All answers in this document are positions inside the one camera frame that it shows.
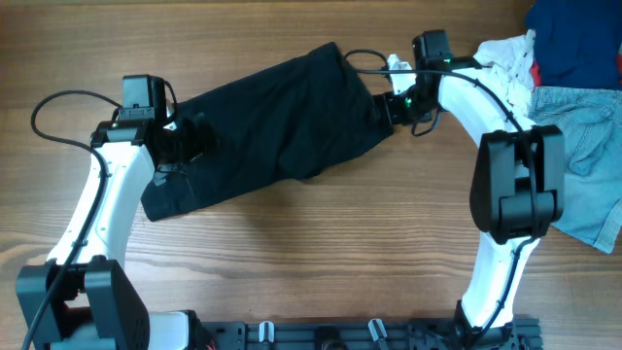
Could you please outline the black shorts garment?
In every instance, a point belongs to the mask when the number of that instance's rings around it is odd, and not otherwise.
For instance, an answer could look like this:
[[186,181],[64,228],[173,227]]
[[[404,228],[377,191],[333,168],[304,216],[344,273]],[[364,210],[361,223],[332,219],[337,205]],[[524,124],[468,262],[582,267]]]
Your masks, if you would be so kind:
[[394,132],[333,42],[179,103],[176,123],[206,146],[146,187],[142,205],[152,222],[309,179]]

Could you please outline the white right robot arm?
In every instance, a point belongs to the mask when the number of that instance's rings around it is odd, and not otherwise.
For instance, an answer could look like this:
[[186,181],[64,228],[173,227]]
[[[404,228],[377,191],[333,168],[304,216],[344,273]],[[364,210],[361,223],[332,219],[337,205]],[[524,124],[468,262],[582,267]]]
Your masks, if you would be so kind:
[[413,64],[394,54],[382,58],[379,72],[392,89],[374,101],[393,124],[438,123],[449,112],[475,142],[469,208],[480,241],[456,322],[464,340],[497,341],[513,322],[530,254],[563,214],[565,139],[556,126],[515,115],[496,65],[453,55],[445,31],[422,33],[412,49]]

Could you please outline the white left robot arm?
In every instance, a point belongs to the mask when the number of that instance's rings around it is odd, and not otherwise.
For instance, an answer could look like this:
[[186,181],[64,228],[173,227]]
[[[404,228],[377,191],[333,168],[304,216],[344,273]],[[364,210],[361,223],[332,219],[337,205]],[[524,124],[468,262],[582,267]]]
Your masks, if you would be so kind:
[[17,277],[23,348],[216,348],[194,312],[149,312],[123,269],[138,205],[158,167],[204,151],[174,124],[176,108],[160,77],[123,77],[122,102],[80,146],[91,164],[67,229],[44,263]]

